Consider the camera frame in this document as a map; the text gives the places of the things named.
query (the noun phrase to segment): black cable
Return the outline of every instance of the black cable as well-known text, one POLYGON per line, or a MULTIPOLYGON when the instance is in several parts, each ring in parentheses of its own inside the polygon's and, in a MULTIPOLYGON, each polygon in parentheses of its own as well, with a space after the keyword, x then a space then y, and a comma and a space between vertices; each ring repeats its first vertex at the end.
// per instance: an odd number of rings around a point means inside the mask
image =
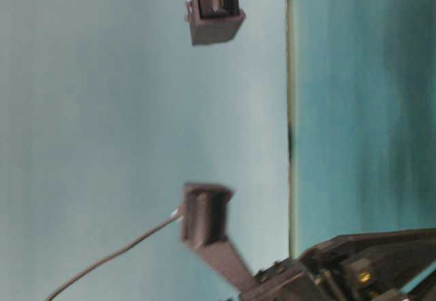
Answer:
POLYGON ((81 279, 83 276, 85 276, 86 274, 92 272, 94 269, 96 269, 97 267, 100 267, 102 264, 104 264, 105 262, 108 262, 109 260, 112 260, 120 255, 122 255, 123 253, 127 252, 128 250, 130 250, 131 248, 133 248, 134 246, 136 246, 137 244, 141 243, 143 240, 145 240, 146 238, 148 238, 150 235, 156 233, 157 231, 161 230, 162 228, 164 228, 165 226, 167 226, 168 224, 172 223, 173 221, 177 220, 180 217, 180 215, 175 212, 173 215, 171 215, 171 217, 169 219, 167 219, 166 221, 164 221, 162 224, 150 229, 149 231, 143 233, 143 235, 137 237, 135 240, 131 241, 128 245, 126 245, 125 247, 119 249, 118 251, 115 251, 114 253, 111 253, 110 255, 107 255, 105 258, 100 259, 98 262, 95 262, 94 264, 90 265, 89 267, 85 268, 84 270, 82 270, 81 272, 79 272, 76 276, 72 277, 70 280, 68 280, 67 282, 65 282, 63 285, 61 285, 59 288, 57 288, 55 291, 53 291, 46 299, 45 301, 51 301, 54 298, 56 298, 56 296, 58 296, 62 291, 64 291, 65 289, 67 289, 69 286, 73 285, 76 281, 78 281, 79 279, 81 279))

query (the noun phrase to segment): light blue backdrop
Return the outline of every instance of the light blue backdrop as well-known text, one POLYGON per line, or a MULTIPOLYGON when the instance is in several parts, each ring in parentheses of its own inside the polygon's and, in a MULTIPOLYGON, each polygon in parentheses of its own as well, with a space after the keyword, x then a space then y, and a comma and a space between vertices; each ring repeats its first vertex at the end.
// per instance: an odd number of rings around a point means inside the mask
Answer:
MULTIPOLYGON (((240 3, 235 41, 192 48, 183 0, 0 0, 1 300, 43 300, 187 180, 237 190, 251 268, 287 256, 285 0, 240 3)), ((59 300, 233 294, 173 224, 59 300)))
POLYGON ((436 226, 436 0, 290 0, 295 254, 436 226))

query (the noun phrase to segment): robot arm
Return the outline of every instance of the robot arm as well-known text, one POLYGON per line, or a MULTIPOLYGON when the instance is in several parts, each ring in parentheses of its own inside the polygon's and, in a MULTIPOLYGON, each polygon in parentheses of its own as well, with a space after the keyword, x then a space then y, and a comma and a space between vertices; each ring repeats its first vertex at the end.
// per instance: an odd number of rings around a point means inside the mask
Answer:
POLYGON ((400 292, 436 260, 436 229, 338 236, 251 276, 225 234, 231 197, 219 185, 187 185, 182 240, 240 301, 436 300, 436 271, 409 295, 400 292))

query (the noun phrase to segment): dark brown plastic part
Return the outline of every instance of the dark brown plastic part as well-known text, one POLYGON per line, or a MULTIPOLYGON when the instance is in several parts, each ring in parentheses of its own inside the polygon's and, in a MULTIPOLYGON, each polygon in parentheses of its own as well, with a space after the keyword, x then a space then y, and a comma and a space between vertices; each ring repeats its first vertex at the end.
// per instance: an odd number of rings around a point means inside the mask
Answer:
POLYGON ((227 203, 233 193, 222 185, 185 185, 181 204, 182 241, 237 290, 257 285, 239 252, 225 234, 227 203))
POLYGON ((187 10, 194 46, 230 41, 245 19, 239 0, 192 0, 187 10))

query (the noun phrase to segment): metal screw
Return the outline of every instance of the metal screw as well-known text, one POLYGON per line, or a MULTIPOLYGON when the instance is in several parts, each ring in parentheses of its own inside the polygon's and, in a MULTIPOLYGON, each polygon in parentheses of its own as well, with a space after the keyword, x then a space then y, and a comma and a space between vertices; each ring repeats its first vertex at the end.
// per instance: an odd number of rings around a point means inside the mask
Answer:
POLYGON ((369 280, 371 280, 371 274, 369 274, 368 272, 361 272, 359 274, 359 281, 361 283, 367 283, 369 282, 369 280))

